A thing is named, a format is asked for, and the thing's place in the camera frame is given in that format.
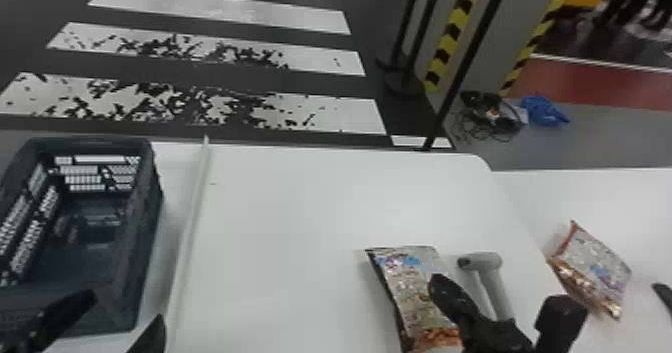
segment wall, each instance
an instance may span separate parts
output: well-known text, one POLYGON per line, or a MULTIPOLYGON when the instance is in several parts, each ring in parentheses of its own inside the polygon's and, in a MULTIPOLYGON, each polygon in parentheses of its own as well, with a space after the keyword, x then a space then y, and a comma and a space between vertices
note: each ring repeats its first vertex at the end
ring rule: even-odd
MULTIPOLYGON (((415 71, 423 80, 429 63, 436 51, 443 28, 448 21, 455 0, 439 0, 430 21, 430 26, 415 65, 415 71)), ((479 0, 474 7, 469 25, 460 38, 460 44, 448 66, 448 72, 440 83, 440 92, 428 97, 437 108, 445 97, 452 76, 462 59, 469 41, 473 37, 489 0, 479 0)), ((499 12, 488 31, 472 67, 467 74, 463 89, 498 92, 506 75, 511 71, 520 51, 527 44, 534 28, 544 16, 551 0, 503 0, 499 12)), ((422 9, 426 0, 418 0, 413 12, 411 25, 404 44, 404 50, 410 50, 411 38, 417 32, 422 9)))

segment yellow and black striped pole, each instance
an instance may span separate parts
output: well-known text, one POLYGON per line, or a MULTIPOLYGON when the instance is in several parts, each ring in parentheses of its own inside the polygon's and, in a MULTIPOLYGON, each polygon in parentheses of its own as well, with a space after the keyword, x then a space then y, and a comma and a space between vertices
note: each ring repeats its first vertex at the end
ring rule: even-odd
POLYGON ((520 77, 520 74, 523 72, 523 68, 525 68, 525 64, 532 56, 532 53, 534 53, 534 50, 536 50, 537 45, 539 45, 539 42, 542 38, 544 38, 546 32, 548 32, 548 30, 553 26, 553 23, 555 23, 557 12, 560 8, 562 8, 563 3, 564 0, 553 0, 548 6, 543 20, 534 29, 534 32, 532 32, 532 38, 527 43, 527 46, 525 46, 523 51, 520 52, 518 59, 516 59, 516 65, 513 66, 513 71, 511 71, 509 75, 506 76, 504 85, 502 85, 502 88, 499 90, 500 96, 506 97, 506 95, 509 94, 511 87, 513 87, 513 84, 515 84, 516 80, 518 80, 520 77))
POLYGON ((439 82, 448 69, 448 62, 457 49, 457 42, 469 23, 469 15, 478 0, 456 0, 448 24, 441 36, 439 47, 425 76, 425 91, 436 92, 439 82))

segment crosswalk stripe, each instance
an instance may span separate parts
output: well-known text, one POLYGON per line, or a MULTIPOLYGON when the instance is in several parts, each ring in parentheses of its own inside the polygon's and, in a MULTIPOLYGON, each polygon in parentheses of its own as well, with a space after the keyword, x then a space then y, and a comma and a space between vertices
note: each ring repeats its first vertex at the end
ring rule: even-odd
MULTIPOLYGON (((395 147, 413 147, 413 148, 421 148, 423 144, 425 144, 425 141, 427 138, 424 136, 404 136, 404 135, 391 135, 392 139, 392 144, 394 144, 395 147)), ((434 145, 432 148, 441 148, 441 149, 449 149, 453 148, 453 146, 450 144, 450 140, 448 138, 436 138, 434 141, 434 145)))
POLYGON ((355 51, 68 23, 50 49, 364 76, 355 51))
POLYGON ((0 94, 0 114, 385 134, 371 99, 27 72, 20 73, 0 94))
POLYGON ((340 11, 254 0, 91 0, 90 6, 350 34, 340 11))

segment snack bag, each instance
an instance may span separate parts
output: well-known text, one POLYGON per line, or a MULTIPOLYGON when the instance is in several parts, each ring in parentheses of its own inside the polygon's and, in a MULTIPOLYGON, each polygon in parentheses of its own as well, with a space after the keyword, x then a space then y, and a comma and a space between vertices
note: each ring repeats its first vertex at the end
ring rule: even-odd
POLYGON ((371 248, 366 253, 394 303, 404 353, 461 346, 459 329, 434 305, 427 293, 432 274, 445 272, 436 249, 404 246, 371 248))
POLYGON ((591 305, 621 318, 625 286, 632 271, 604 243, 572 221, 567 238, 548 260, 560 280, 591 305))

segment black plastic basket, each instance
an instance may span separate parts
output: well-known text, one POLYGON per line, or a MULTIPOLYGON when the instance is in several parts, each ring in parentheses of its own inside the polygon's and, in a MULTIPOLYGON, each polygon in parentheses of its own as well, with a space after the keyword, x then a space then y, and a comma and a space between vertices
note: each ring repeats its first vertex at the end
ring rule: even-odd
POLYGON ((82 289, 98 304, 68 336, 133 329, 162 200, 147 140, 27 142, 0 183, 0 340, 82 289))

